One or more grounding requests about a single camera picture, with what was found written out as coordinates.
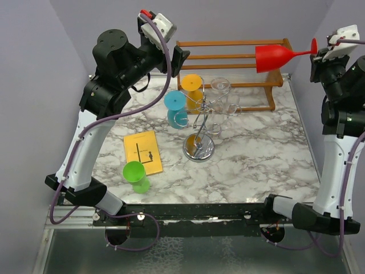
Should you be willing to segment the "yellow plastic wine glass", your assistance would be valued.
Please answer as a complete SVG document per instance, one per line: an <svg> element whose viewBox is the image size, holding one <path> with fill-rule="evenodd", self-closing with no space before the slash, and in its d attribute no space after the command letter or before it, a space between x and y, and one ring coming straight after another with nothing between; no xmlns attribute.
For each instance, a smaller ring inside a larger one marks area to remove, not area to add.
<svg viewBox="0 0 365 274"><path fill-rule="evenodd" d="M191 114L198 114L200 104L202 103L203 93L200 90L202 85L202 79L197 74L186 75L182 82L181 87L186 91L186 109Z"/></svg>

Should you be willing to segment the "blue plastic wine glass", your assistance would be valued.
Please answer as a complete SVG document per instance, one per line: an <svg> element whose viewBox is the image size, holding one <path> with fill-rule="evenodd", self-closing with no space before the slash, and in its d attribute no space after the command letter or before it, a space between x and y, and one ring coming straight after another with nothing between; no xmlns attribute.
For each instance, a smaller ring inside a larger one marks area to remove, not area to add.
<svg viewBox="0 0 365 274"><path fill-rule="evenodd" d="M168 124L178 130L185 128L189 123L185 95L178 90L170 91L164 98L164 104L168 109Z"/></svg>

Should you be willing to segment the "red plastic wine glass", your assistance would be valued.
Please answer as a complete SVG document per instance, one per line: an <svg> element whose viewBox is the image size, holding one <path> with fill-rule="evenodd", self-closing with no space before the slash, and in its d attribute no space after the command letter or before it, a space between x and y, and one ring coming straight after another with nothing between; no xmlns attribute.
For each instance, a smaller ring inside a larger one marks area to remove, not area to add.
<svg viewBox="0 0 365 274"><path fill-rule="evenodd" d="M311 41L311 49L309 51L294 52L280 45L264 45L255 47L256 72L263 73L276 69L280 69L294 57L316 54L318 51L317 39Z"/></svg>

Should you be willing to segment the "clear wine glass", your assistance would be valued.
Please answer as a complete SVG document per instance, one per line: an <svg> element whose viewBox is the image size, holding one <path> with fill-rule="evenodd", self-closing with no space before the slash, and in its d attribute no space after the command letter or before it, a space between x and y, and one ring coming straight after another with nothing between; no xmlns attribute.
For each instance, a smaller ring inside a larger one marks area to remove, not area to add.
<svg viewBox="0 0 365 274"><path fill-rule="evenodd" d="M223 131L228 128L226 125L226 120L228 117L225 114L226 104L224 100L230 92L231 85L230 82L225 78L214 78L210 84L211 88L217 95L217 98L212 103L212 129L215 132L218 131L219 128L221 131Z"/></svg>
<svg viewBox="0 0 365 274"><path fill-rule="evenodd" d="M233 116L241 113L240 97L237 94L229 94L225 103L226 115Z"/></svg>

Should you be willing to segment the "green plastic wine glass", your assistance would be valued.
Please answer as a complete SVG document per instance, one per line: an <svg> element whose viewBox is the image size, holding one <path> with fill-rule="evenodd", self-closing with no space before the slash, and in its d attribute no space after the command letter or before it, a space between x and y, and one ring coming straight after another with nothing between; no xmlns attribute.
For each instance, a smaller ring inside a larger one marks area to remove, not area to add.
<svg viewBox="0 0 365 274"><path fill-rule="evenodd" d="M122 175L136 193L144 194L149 190L150 183L142 163L138 161L127 163L123 168Z"/></svg>

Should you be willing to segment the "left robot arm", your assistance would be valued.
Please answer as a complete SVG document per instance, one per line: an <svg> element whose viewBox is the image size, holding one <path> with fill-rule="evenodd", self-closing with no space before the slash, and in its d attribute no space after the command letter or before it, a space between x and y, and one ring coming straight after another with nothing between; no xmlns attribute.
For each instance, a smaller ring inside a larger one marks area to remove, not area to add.
<svg viewBox="0 0 365 274"><path fill-rule="evenodd" d="M165 15L142 10L137 17L141 44L134 46L125 32L110 29L101 33L92 50L95 75L83 89L77 127L67 155L46 184L56 194L64 193L75 207L88 206L106 212L113 225L125 221L124 202L109 192L107 186L92 177L92 171L104 140L131 99L130 91L152 70L176 77L189 51L176 46L168 50L168 41L176 25Z"/></svg>

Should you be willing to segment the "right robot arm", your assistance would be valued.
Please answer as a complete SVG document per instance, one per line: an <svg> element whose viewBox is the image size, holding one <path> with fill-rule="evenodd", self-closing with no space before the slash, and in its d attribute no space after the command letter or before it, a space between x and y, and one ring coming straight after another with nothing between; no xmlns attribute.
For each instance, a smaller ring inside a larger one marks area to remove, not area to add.
<svg viewBox="0 0 365 274"><path fill-rule="evenodd" d="M321 83L325 158L320 187L312 205L269 195L262 217L275 223L282 216L297 229L328 235L360 231L353 219L352 192L358 157L364 149L364 57L347 68L351 49L320 49L311 55L310 81Z"/></svg>

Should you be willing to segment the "wooden slatted rack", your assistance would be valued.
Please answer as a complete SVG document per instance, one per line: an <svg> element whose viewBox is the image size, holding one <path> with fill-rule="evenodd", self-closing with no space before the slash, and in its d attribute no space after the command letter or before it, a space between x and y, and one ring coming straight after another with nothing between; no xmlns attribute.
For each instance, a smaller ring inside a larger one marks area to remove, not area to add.
<svg viewBox="0 0 365 274"><path fill-rule="evenodd" d="M283 86L279 69L257 73L254 49L256 46L280 45L292 49L287 38L243 41L177 41L187 48L190 56L177 76L177 88L182 90L182 79L189 74L199 75L204 82L201 88L210 88L214 78L227 79L232 88L258 87L265 91L267 106L243 107L244 112L274 111L273 88Z"/></svg>

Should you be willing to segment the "chrome wine glass rack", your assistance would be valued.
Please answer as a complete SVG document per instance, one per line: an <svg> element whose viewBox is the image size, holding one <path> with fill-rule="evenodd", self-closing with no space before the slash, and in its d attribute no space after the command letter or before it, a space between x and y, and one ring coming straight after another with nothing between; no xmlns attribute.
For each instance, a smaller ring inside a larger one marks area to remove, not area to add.
<svg viewBox="0 0 365 274"><path fill-rule="evenodd" d="M203 92L202 103L198 109L199 113L197 114L197 117L193 123L193 129L196 130L196 132L186 137L182 145L182 151L184 155L189 160L196 163L205 162L213 156L215 144L212 136L222 133L220 128L216 132L213 131L213 123L207 124L207 121L212 114L213 102L214 100L208 100L205 93Z"/></svg>

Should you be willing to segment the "yellow book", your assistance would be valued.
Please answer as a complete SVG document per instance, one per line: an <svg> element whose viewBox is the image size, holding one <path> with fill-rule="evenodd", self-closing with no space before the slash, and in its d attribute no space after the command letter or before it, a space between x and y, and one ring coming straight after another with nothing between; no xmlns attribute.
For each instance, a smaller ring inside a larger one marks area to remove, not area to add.
<svg viewBox="0 0 365 274"><path fill-rule="evenodd" d="M125 136L124 151L127 163L140 162L147 175L163 172L163 165L154 131Z"/></svg>

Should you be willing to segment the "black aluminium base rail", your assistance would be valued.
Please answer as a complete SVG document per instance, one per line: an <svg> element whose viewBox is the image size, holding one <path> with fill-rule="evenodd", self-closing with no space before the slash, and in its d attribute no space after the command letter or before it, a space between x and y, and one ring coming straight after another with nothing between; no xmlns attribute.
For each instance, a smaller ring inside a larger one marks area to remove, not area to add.
<svg viewBox="0 0 365 274"><path fill-rule="evenodd" d="M64 222L46 228L106 229L128 231L132 237L254 236L260 229L292 228L287 217L266 218L262 203L223 204L127 204L121 218L108 217L98 209L79 207Z"/></svg>

